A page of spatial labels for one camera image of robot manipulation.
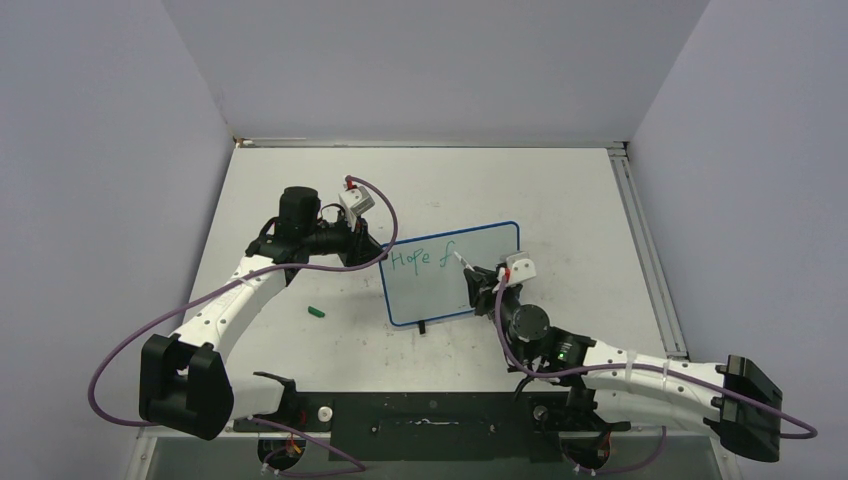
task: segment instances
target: white wall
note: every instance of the white wall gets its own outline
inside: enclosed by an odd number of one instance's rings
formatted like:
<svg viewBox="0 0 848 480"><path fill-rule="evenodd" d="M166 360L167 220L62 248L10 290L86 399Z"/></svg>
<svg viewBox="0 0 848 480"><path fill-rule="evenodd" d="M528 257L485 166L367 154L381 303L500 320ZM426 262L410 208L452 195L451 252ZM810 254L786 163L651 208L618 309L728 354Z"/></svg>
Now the white wall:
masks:
<svg viewBox="0 0 848 480"><path fill-rule="evenodd" d="M846 23L843 0L713 0L630 145L692 356L754 359L821 431L746 478L848 472Z"/></svg>
<svg viewBox="0 0 848 480"><path fill-rule="evenodd" d="M0 2L0 471L119 478L92 370L186 299L232 142L158 0ZM138 345L99 389L137 415Z"/></svg>
<svg viewBox="0 0 848 480"><path fill-rule="evenodd" d="M243 137L624 140L707 0L164 0Z"/></svg>

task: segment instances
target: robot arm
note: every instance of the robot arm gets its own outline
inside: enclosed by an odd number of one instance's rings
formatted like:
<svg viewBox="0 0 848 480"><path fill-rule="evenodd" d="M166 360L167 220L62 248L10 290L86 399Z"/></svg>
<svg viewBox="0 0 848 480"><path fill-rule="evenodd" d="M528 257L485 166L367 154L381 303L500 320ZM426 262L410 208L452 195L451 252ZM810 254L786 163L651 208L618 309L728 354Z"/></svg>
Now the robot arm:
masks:
<svg viewBox="0 0 848 480"><path fill-rule="evenodd" d="M543 406L534 412L537 421L551 409L559 418L571 419L558 423L560 431L627 429L630 422L665 425L717 438L746 458L777 461L780 419L727 395L717 396L709 388L729 390L780 410L780 389L750 360L731 355L723 365L652 357L553 327L541 307L519 301L523 282L536 275L533 261L524 252L505 257L494 271L463 265L475 314L494 318L499 309L504 348L521 365L509 365L508 371L528 373L516 395L534 378L571 387L564 405ZM504 291L498 304L501 285ZM558 373L596 365L623 368L590 367L568 376ZM675 373L702 385L679 379Z"/></svg>
<svg viewBox="0 0 848 480"><path fill-rule="evenodd" d="M362 214L374 205L363 187L339 195L335 222L319 218L315 190L289 187L277 217L250 242L228 280L241 282L210 301L171 335L153 335L142 348L139 413L145 420L211 440L231 419L274 413L292 380L258 372L230 382L224 367L242 333L268 301L290 284L311 255L337 254L345 267L382 253Z"/></svg>

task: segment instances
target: cable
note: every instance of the cable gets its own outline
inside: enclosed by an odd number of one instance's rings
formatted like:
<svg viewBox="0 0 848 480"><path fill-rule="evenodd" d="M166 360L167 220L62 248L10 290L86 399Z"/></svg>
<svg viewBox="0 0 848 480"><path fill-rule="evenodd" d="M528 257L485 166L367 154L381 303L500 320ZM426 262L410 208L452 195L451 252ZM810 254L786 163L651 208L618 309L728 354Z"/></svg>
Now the cable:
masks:
<svg viewBox="0 0 848 480"><path fill-rule="evenodd" d="M607 427L601 431L601 433L595 438L595 441L589 445L589 449L591 450L599 450L601 447L606 445L609 442L609 436L612 433L613 424L607 425Z"/></svg>
<svg viewBox="0 0 848 480"><path fill-rule="evenodd" d="M291 449L294 450L295 452L297 452L298 455L303 453L302 450L300 449L300 447L298 447L297 444L294 442L294 434L293 433L289 434L289 441L286 442L286 447L287 447L286 450L288 450L288 447L291 447Z"/></svg>
<svg viewBox="0 0 848 480"><path fill-rule="evenodd" d="M639 463L634 463L633 465L627 465L625 467L604 468L604 469L595 470L595 469L591 469L591 468L586 468L583 465L580 465L579 463L572 460L571 457L568 456L568 449L567 448L565 448L562 453L565 455L565 458L567 458L571 462L572 465L576 466L577 470L579 470L583 473L592 474L593 476L594 475L615 475L617 473L633 472L635 470L639 470L640 468L646 467L646 466L650 465L651 463L653 463L654 460L656 460L660 456L660 454L662 454L662 452L665 450L666 441L668 440L668 432L667 432L665 427L662 427L662 432L663 433L662 433L662 436L660 437L660 444L657 445L656 449L654 449L654 453L650 454L648 456L648 458L642 460Z"/></svg>
<svg viewBox="0 0 848 480"><path fill-rule="evenodd" d="M377 257L375 257L374 259L372 259L372 260L370 260L366 263L363 263L362 265L357 265L355 267L326 267L326 266L323 266L323 265L312 265L312 264L304 264L304 263L283 263L283 264L280 264L280 265L271 265L269 267L265 267L265 268L261 268L259 270L256 270L253 273L248 273L247 275L240 277L239 279L234 280L234 281L224 285L223 287L221 287L221 288L219 288L219 289L217 289L213 292L207 293L206 295L204 295L204 296L202 296L202 297L200 297L196 300L192 300L191 302L189 302L189 303L187 303L187 304L185 304L181 307L177 307L177 308L171 310L170 312L168 312L168 313L166 313L166 314L164 314L160 317L157 317L156 319L150 321L148 324L142 326L141 328L139 328L138 330L136 330L135 332L130 334L130 336L128 336L127 338L122 340L118 344L117 347L115 347L114 349L112 349L111 352L106 354L106 358L104 358L103 361L100 362L100 365L97 366L97 369L94 371L94 374L91 376L91 381L88 383L88 405L91 407L91 409L94 411L94 413L97 414L97 416L99 416L103 420L106 420L107 422L110 422L110 423L114 423L115 425L122 425L122 426L126 426L126 427L150 427L150 426L156 425L155 423L152 423L152 422L145 422L145 421L140 421L140 420L126 420L126 419L123 419L123 418L114 417L114 416L106 413L106 411L104 411L103 408L101 408L100 405L97 403L97 399L94 397L94 389L97 386L97 381L100 380L100 376L103 374L103 371L106 370L106 367L109 366L109 364L112 362L112 360L116 356L118 356L118 354L121 353L121 351L124 348L126 348L127 345L132 343L138 337L142 336L145 332L147 332L151 328L153 328L153 327L159 325L160 323L164 322L165 320L168 320L169 318L175 317L175 316L185 312L186 310L188 310L190 308L194 308L194 307L196 307L196 306L198 306L198 305L200 305L204 302L208 302L209 300L212 300L213 298L218 297L222 293L224 293L224 292L226 292L226 291L228 291L228 290L230 290L230 289L232 289L232 288L234 288L238 285L241 285L242 281L244 281L244 280L250 280L253 277L258 277L258 276L264 275L268 272L273 272L273 271L276 271L276 270L283 270L283 269L287 269L287 268L298 268L298 269L302 269L302 270L320 270L320 271L323 271L323 272L355 272L357 270L363 270L365 268L368 268L368 267L376 264L377 262L381 261L383 258L385 258L386 255L388 255L389 251L392 249L392 247L395 246L395 241L397 240L397 234L398 234L397 214L395 213L395 209L392 206L392 203L389 201L388 198L386 198L386 196L383 194L383 192L381 192L377 187L375 187L374 185L371 185L370 183L366 182L365 180L362 180L361 178L357 178L357 177L353 177L351 175L348 175L348 176L345 177L345 181L347 181L348 183L350 183L350 182L361 183L362 185L365 185L366 187L370 188L371 190L374 191L374 193L376 193L380 197L380 199L383 200L383 203L386 204L386 208L389 209L389 213L392 215L392 239L389 241L388 245L386 245L386 248L383 249L383 253L381 253L380 255L377 255Z"/></svg>
<svg viewBox="0 0 848 480"><path fill-rule="evenodd" d="M340 211L344 211L344 207L340 203L328 203L328 204L324 205L323 207L321 207L321 210L318 210L318 218L323 219L324 218L324 209L330 208L330 207L336 207Z"/></svg>
<svg viewBox="0 0 848 480"><path fill-rule="evenodd" d="M518 382L518 385L515 386L515 390L512 392L512 401L513 402L518 401L518 397L521 396L521 392L524 391L524 387L529 385L530 382L532 382L533 380L535 380L535 378L531 377L530 375L527 375L524 378L522 378L521 381Z"/></svg>
<svg viewBox="0 0 848 480"><path fill-rule="evenodd" d="M271 422L269 420L265 420L264 418L247 417L247 419L250 420L253 423L258 423L259 425L265 425L265 426L268 426L268 427L271 427L271 428L276 428L278 430L282 430L284 432L288 432L288 433L297 435L298 437L300 437L300 438L302 438L302 439L304 439L308 442L312 442L313 445L318 445L319 447L323 448L324 450L327 450L330 453L334 453L334 454L344 458L345 460L347 460L348 462L350 462L350 463L352 463L356 466L356 468L343 468L343 469L339 469L339 470L328 470L326 472L308 472L308 473L293 473L293 472L286 472L286 471L275 472L275 473L279 474L280 476L290 477L290 478L316 478L316 477L327 477L327 476L330 476L330 475L343 475L345 473L359 473L359 472L365 471L365 464L363 464L359 460L353 458L352 456L348 455L347 453L339 450L338 448L330 445L329 443L327 443L323 440L315 438L315 437L313 437L309 434L303 433L300 430L294 429L294 428L289 427L287 425L283 425L281 423L276 423L276 422ZM265 458L262 460L263 470L265 469L265 466L268 465L268 461L271 460L272 458L274 458L274 455L285 450L285 448L286 448L285 446L280 447L280 448L272 451L268 455L265 455Z"/></svg>
<svg viewBox="0 0 848 480"><path fill-rule="evenodd" d="M561 378L561 377L567 377L569 375L577 375L577 374L581 374L581 373L596 372L596 371L599 371L599 370L623 370L623 369L627 368L626 363L607 363L607 364L603 364L603 365L589 365L589 366L583 366L583 367L567 368L565 370L560 370L559 372L534 372L532 370L529 370L524 365L521 365L521 363L518 361L518 359L515 358L515 355L513 355L512 350L509 349L509 344L506 341L506 336L504 335L503 327L502 327L503 322L501 320L501 302L503 301L503 292L506 289L506 282L507 282L506 276L501 278L500 284L498 285L498 293L495 295L495 325L497 326L498 340L501 342L501 348L503 349L504 354L507 356L509 361L512 362L513 366L518 371L524 372L525 374L530 375L532 377L536 377L536 378ZM644 364L644 363L634 363L634 364L631 365L631 367L635 370L647 370L649 372L656 372L656 373L663 373L664 372L662 367L657 367L657 366L654 366L654 365L647 365L647 364ZM813 427L812 425L808 424L807 422L801 421L801 420L799 420L799 419L797 419L797 418L795 418L791 415L787 415L787 414L781 412L780 410L778 410L778 409L776 409L772 406L766 405L765 403L754 400L753 398L749 398L749 397L746 397L744 395L740 395L740 394L738 394L738 393L736 393L732 390L728 390L726 388L713 385L709 382L705 382L704 380L701 380L700 378L695 378L691 375L686 375L684 373L675 372L673 370L668 370L666 373L669 376L679 378L681 380L685 380L689 383L698 385L699 387L708 388L708 389L710 389L714 392L718 392L722 395L726 395L726 396L733 398L735 400L738 400L740 402L747 403L748 405L759 408L760 410L762 410L766 413L774 415L778 418L786 420L787 422L789 422L793 425L796 425L798 427L803 428L804 430L807 430L807 433L781 433L780 438L805 440L805 439L809 439L809 438L815 438L819 434L819 431L815 427Z"/></svg>

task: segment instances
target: white table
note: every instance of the white table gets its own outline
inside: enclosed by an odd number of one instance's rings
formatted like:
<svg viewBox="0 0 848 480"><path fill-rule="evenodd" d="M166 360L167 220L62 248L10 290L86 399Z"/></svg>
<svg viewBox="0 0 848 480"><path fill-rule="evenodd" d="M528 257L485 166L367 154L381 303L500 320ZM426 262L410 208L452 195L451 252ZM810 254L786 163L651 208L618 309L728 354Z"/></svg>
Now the white table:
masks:
<svg viewBox="0 0 848 480"><path fill-rule="evenodd" d="M315 188L331 203L345 174L389 197L400 239L517 221L538 268L523 302L545 308L560 328L665 356L603 148L237 148L192 298L227 280L285 187ZM386 242L390 217L377 202L366 218ZM337 257L313 263L340 265ZM310 305L327 316L309 315ZM376 266L301 272L244 333L227 370L231 379L260 370L294 378L301 391L511 391L519 380L506 373L487 319L428 323L424 336L391 326Z"/></svg>

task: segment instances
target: white cable tie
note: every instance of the white cable tie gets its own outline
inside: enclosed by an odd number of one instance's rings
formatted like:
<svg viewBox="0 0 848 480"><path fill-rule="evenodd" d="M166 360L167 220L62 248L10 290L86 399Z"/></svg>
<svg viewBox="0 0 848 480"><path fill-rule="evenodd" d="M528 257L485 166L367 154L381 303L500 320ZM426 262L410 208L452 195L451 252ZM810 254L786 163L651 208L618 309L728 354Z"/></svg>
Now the white cable tie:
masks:
<svg viewBox="0 0 848 480"><path fill-rule="evenodd" d="M633 385L630 379L633 377L633 362L636 361L636 350L627 351L627 367L624 370L624 383L627 384L627 393L633 393Z"/></svg>
<svg viewBox="0 0 848 480"><path fill-rule="evenodd" d="M251 290L253 290L253 293L256 293L256 286L250 283L249 281L245 280L242 277L239 277L239 282L247 285L248 287L250 287Z"/></svg>
<svg viewBox="0 0 848 480"><path fill-rule="evenodd" d="M663 395L666 398L668 398L668 395L666 395L665 387L666 387L666 383L668 383L668 365L670 363L671 363L671 360L668 359L668 358L665 360L665 363L663 363L663 388L662 388L662 392L663 392Z"/></svg>
<svg viewBox="0 0 848 480"><path fill-rule="evenodd" d="M498 289L501 288L501 280L503 279L503 277L505 275L509 275L509 270L507 270L505 268L499 268L498 271L497 271L498 283L496 283L495 286L492 288L492 293L497 293Z"/></svg>

